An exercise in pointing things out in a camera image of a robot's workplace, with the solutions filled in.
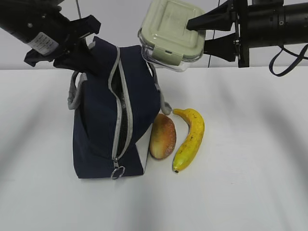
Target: black cable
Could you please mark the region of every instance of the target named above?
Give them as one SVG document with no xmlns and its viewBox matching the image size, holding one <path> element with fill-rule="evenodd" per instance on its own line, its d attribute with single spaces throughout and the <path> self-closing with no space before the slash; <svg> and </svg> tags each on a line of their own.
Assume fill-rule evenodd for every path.
<svg viewBox="0 0 308 231">
<path fill-rule="evenodd" d="M 271 60 L 270 64 L 269 64 L 269 70 L 270 72 L 275 75 L 275 76 L 278 76 L 278 77 L 282 77 L 282 76 L 285 76 L 286 74 L 290 73 L 295 67 L 297 67 L 301 61 L 303 61 L 306 57 L 305 57 L 305 53 L 306 51 L 308 50 L 308 44 L 306 46 L 303 47 L 302 51 L 300 52 L 299 55 L 297 54 L 294 54 L 293 52 L 287 50 L 286 48 L 284 48 L 284 46 L 281 46 L 281 51 L 276 54 L 274 56 L 274 58 Z M 276 74 L 273 70 L 273 67 L 274 67 L 274 63 L 276 61 L 276 59 L 280 56 L 280 54 L 283 52 L 283 51 L 286 51 L 287 53 L 293 55 L 296 57 L 296 59 L 294 60 L 294 62 L 287 68 L 285 69 L 284 71 L 282 71 L 281 73 L 278 73 Z"/>
<path fill-rule="evenodd" d="M 295 57 L 298 57 L 298 56 L 299 56 L 298 54 L 295 54 L 295 53 L 293 53 L 292 51 L 286 49 L 284 46 L 280 46 L 280 48 L 281 48 L 284 52 L 287 52 L 287 53 L 290 54 L 290 55 L 293 55 L 293 56 L 295 56 Z"/>
</svg>

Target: lunch bag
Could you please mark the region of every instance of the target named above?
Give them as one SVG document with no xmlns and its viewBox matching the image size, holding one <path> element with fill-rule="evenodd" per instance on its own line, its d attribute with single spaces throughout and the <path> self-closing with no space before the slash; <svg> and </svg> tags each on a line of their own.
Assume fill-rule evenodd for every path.
<svg viewBox="0 0 308 231">
<path fill-rule="evenodd" d="M 136 143 L 150 130 L 157 114 L 170 114 L 140 46 L 118 48 L 98 37 L 89 46 L 102 66 L 98 76 L 72 76 L 68 97 L 75 110 L 73 160 L 81 179 L 143 175 L 148 149 Z"/>
</svg>

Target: bread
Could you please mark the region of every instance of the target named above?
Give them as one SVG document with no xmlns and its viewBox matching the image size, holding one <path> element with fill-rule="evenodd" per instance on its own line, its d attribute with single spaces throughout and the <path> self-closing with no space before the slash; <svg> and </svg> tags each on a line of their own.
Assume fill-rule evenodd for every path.
<svg viewBox="0 0 308 231">
<path fill-rule="evenodd" d="M 150 140 L 150 153 L 156 159 L 164 159 L 174 151 L 177 141 L 172 119 L 163 114 L 156 117 Z"/>
</svg>

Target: banana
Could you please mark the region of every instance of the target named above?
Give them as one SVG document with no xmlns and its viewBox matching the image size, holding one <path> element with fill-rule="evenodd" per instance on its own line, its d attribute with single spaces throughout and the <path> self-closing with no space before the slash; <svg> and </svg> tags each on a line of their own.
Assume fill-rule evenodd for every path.
<svg viewBox="0 0 308 231">
<path fill-rule="evenodd" d="M 205 123 L 202 116 L 194 109 L 174 109 L 173 114 L 181 116 L 189 125 L 189 134 L 185 142 L 177 151 L 172 169 L 174 172 L 184 170 L 196 156 L 205 131 Z"/>
</svg>

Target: zipper pull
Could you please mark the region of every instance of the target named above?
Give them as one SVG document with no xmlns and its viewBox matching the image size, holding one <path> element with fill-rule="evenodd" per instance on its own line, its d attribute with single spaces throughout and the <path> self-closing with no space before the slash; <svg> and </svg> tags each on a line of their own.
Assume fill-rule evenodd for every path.
<svg viewBox="0 0 308 231">
<path fill-rule="evenodd" d="M 119 178 L 121 178 L 123 175 L 124 175 L 124 173 L 125 173 L 125 167 L 124 166 L 119 166 L 119 162 L 118 162 L 118 159 L 116 158 L 116 159 L 114 159 L 113 160 L 114 161 L 114 171 L 112 172 L 112 174 L 111 174 L 111 179 L 113 179 L 113 180 L 116 180 L 116 179 L 119 179 Z M 119 173 L 121 172 L 121 174 L 117 177 L 117 176 L 115 176 L 115 174 L 117 173 L 119 171 Z"/>
<path fill-rule="evenodd" d="M 117 158 L 114 159 L 114 168 L 115 168 L 115 169 L 120 168 L 120 167 L 119 167 L 119 162 L 118 162 Z"/>
</svg>

